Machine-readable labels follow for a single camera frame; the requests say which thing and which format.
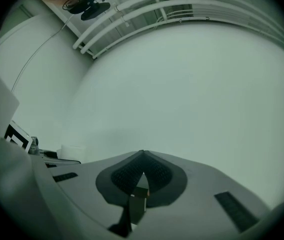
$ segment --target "dark strip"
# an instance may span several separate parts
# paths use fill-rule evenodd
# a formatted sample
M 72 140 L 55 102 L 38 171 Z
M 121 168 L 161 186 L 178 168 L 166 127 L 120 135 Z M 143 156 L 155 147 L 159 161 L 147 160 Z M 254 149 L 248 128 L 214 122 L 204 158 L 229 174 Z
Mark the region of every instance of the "dark strip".
M 130 213 L 130 221 L 132 224 L 138 225 L 145 213 L 145 198 L 138 196 L 130 196 L 128 202 L 128 210 Z
M 147 188 L 137 186 L 133 190 L 132 195 L 134 195 L 135 197 L 144 199 L 144 198 L 148 198 L 148 191 L 149 190 Z
M 255 218 L 230 192 L 219 193 L 214 195 L 214 197 L 233 221 L 240 233 L 251 228 L 258 222 L 258 219 Z
M 62 181 L 74 178 L 76 176 L 78 176 L 76 173 L 70 172 L 70 173 L 66 173 L 66 174 L 62 174 L 58 176 L 53 176 L 53 179 L 55 180 L 55 182 L 62 182 Z
M 46 165 L 47 168 L 57 167 L 56 164 L 49 164 L 49 163 L 46 163 L 45 165 Z

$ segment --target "black vent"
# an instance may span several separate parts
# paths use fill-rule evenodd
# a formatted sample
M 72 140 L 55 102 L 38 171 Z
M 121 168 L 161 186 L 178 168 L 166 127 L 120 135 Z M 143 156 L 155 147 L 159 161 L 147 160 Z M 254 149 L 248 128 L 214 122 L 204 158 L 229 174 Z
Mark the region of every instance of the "black vent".
M 53 179 L 55 180 L 55 182 L 62 182 L 62 181 L 74 178 L 76 176 L 78 176 L 76 173 L 70 172 L 70 173 L 61 174 L 58 176 L 53 176 Z
M 46 163 L 45 165 L 46 165 L 47 168 L 57 167 L 56 164 Z
M 167 166 L 143 153 L 113 172 L 111 180 L 120 190 L 131 195 L 143 172 L 153 193 L 168 185 L 172 179 L 172 171 Z
M 224 211 L 233 221 L 240 232 L 244 232 L 258 222 L 230 192 L 223 192 L 214 195 Z

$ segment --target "metal pipe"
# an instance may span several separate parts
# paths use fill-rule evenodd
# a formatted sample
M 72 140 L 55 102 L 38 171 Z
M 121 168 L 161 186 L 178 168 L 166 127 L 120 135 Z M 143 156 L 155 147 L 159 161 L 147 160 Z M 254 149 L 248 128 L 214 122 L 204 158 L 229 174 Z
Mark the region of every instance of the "metal pipe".
M 170 15 L 174 14 L 174 16 L 176 16 L 176 13 L 181 13 L 181 12 L 196 12 L 196 11 L 204 11 L 204 10 L 209 11 L 210 13 L 212 13 L 212 12 L 217 12 L 219 15 L 232 16 L 232 14 L 229 13 L 229 12 L 221 12 L 221 11 L 218 11 L 218 10 L 211 10 L 211 9 L 210 9 L 210 10 L 207 10 L 207 9 L 186 9 L 186 10 L 175 10 L 175 11 L 169 12 L 169 13 L 166 14 L 166 17 L 167 17 L 167 18 L 170 18 Z M 178 14 L 178 15 L 180 16 L 180 15 L 187 15 L 187 14 L 194 14 L 194 13 L 184 13 L 184 14 Z M 156 20 L 155 23 L 161 21 L 162 19 L 163 19 L 163 17 L 160 16 L 160 17 Z
M 73 49 L 76 49 L 81 42 L 83 42 L 83 40 L 94 30 L 96 29 L 101 23 L 103 23 L 104 21 L 106 21 L 107 19 L 109 19 L 110 17 L 114 16 L 116 13 L 127 9 L 135 4 L 138 4 L 140 2 L 143 2 L 145 0 L 128 0 L 118 6 L 116 6 L 115 8 L 111 9 L 110 11 L 108 11 L 106 14 L 104 14 L 102 17 L 100 17 L 99 19 L 97 19 L 90 27 L 87 28 L 86 31 L 84 31 L 84 33 L 78 38 L 78 40 L 74 43 L 73 45 Z M 231 0 L 231 1 L 235 1 L 238 2 L 248 8 L 251 8 L 252 10 L 258 12 L 259 14 L 263 15 L 265 18 L 267 18 L 269 21 L 271 21 L 274 25 L 276 25 L 279 29 L 281 29 L 284 32 L 284 29 L 282 28 L 282 26 L 280 26 L 274 19 L 272 19 L 268 14 L 266 14 L 265 12 L 263 12 L 262 10 L 260 10 L 259 8 L 255 7 L 254 5 L 245 2 L 243 0 Z
M 167 14 L 166 12 L 164 11 L 163 7 L 160 8 L 160 12 L 162 14 L 162 18 L 166 21 L 168 18 L 167 18 Z
M 165 25 L 165 24 L 169 24 L 169 23 L 175 23 L 175 22 L 184 22 L 184 21 L 194 21 L 194 20 L 206 20 L 206 17 L 205 16 L 198 16 L 198 17 L 182 17 L 182 18 L 173 18 L 173 19 L 168 19 L 166 21 L 161 21 L 161 22 L 156 22 L 154 24 L 151 24 L 151 25 L 147 25 L 145 27 L 142 27 L 142 28 L 139 28 L 138 30 L 134 31 L 134 32 L 131 32 L 123 37 L 121 37 L 120 39 L 114 41 L 113 43 L 109 44 L 107 47 L 105 47 L 104 49 L 102 49 L 101 51 L 99 51 L 96 55 L 93 56 L 93 59 L 96 59 L 97 57 L 99 57 L 101 54 L 103 54 L 104 52 L 106 52 L 108 49 L 110 49 L 111 47 L 117 45 L 118 43 L 122 42 L 123 40 L 125 39 L 128 39 L 140 32 L 143 32 L 145 30 L 148 30 L 148 29 L 152 29 L 154 27 L 157 27 L 157 26 L 161 26 L 161 25 Z M 232 21 L 232 20 L 226 20 L 226 19 L 221 19 L 221 18 L 215 18 L 215 17 L 211 17 L 210 18 L 210 21 L 219 21 L 219 22 L 225 22 L 225 23 L 230 23 L 230 24 L 233 24 L 233 25 L 238 25 L 238 26 L 247 26 L 245 24 L 240 24 L 240 23 L 237 23 L 235 21 Z M 271 39 L 274 39 L 280 43 L 282 43 L 284 45 L 284 42 L 276 37 L 274 37 L 273 35 L 269 34 L 269 33 L 266 33 L 264 31 L 261 31 L 260 29 L 257 29 L 255 27 L 251 27 L 251 26 L 247 26 L 249 29 L 251 30 L 254 30 L 256 32 L 259 32 L 265 36 L 268 36 L 269 38 Z
M 91 51 L 89 51 L 89 50 L 86 50 L 86 52 L 87 52 L 88 54 L 92 55 L 92 56 L 94 55 L 94 54 L 93 54 L 93 52 L 91 52 Z
M 114 21 L 113 23 L 108 25 L 106 28 L 101 30 L 97 35 L 95 35 L 81 49 L 81 53 L 84 54 L 86 52 L 86 50 L 89 49 L 102 36 L 104 36 L 106 33 L 111 31 L 112 29 L 116 28 L 120 24 L 125 23 L 126 21 L 128 21 L 132 18 L 135 18 L 135 17 L 137 17 L 141 14 L 144 14 L 144 13 L 147 13 L 149 11 L 153 11 L 153 10 L 156 10 L 156 9 L 159 9 L 159 8 L 168 7 L 168 6 L 188 5 L 188 4 L 218 6 L 218 7 L 223 7 L 223 8 L 238 11 L 240 13 L 246 14 L 246 15 L 248 15 L 252 18 L 255 18 L 256 20 L 262 22 L 263 24 L 267 25 L 270 29 L 273 29 L 275 32 L 277 32 L 280 36 L 283 37 L 282 33 L 278 29 L 276 29 L 272 25 L 270 25 L 265 19 L 255 15 L 254 13 L 252 13 L 252 12 L 246 10 L 246 9 L 238 7 L 236 5 L 232 5 L 232 4 L 229 4 L 229 3 L 226 3 L 226 2 L 221 2 L 221 1 L 216 1 L 216 0 L 168 0 L 168 1 L 162 1 L 162 2 L 158 2 L 158 3 L 154 3 L 154 4 L 149 4 L 147 6 L 144 6 L 142 8 L 137 9 L 137 10 L 134 10 L 134 11 L 122 16 L 121 18 L 117 19 L 116 21 Z

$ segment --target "black slot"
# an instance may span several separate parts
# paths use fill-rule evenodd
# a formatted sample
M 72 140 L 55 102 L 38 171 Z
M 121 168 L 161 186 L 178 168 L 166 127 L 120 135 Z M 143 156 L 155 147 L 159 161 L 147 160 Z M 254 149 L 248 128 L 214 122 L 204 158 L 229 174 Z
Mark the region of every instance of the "black slot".
M 76 173 L 70 172 L 70 173 L 61 174 L 58 176 L 53 176 L 53 179 L 55 180 L 55 182 L 62 182 L 62 181 L 74 178 L 76 176 L 78 176 Z
M 45 165 L 46 165 L 47 168 L 57 167 L 56 164 L 49 164 L 49 163 L 46 163 Z
M 244 232 L 258 222 L 258 219 L 249 212 L 230 192 L 214 195 L 218 203 L 230 217 L 239 232 Z

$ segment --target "electrical cord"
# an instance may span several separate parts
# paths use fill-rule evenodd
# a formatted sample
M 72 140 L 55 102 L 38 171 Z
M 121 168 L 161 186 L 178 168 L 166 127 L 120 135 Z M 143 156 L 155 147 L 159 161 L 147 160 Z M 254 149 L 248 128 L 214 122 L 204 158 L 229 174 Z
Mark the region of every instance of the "electrical cord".
M 59 29 L 56 33 L 54 33 L 53 35 L 51 35 L 33 54 L 32 56 L 27 60 L 27 62 L 25 63 L 25 65 L 23 66 L 23 68 L 21 69 L 20 73 L 18 74 L 14 84 L 13 84 L 13 87 L 11 89 L 11 92 L 13 93 L 13 91 L 15 90 L 24 70 L 26 69 L 26 67 L 28 66 L 28 64 L 31 62 L 31 60 L 34 58 L 34 56 L 38 53 L 39 50 L 41 50 L 41 48 L 53 37 L 55 37 L 58 33 L 60 33 L 64 28 L 65 26 L 69 23 L 69 21 L 71 20 L 71 18 L 74 16 L 74 14 L 72 14 L 68 19 L 67 21 L 65 22 L 65 24 L 63 25 L 63 27 L 61 29 Z

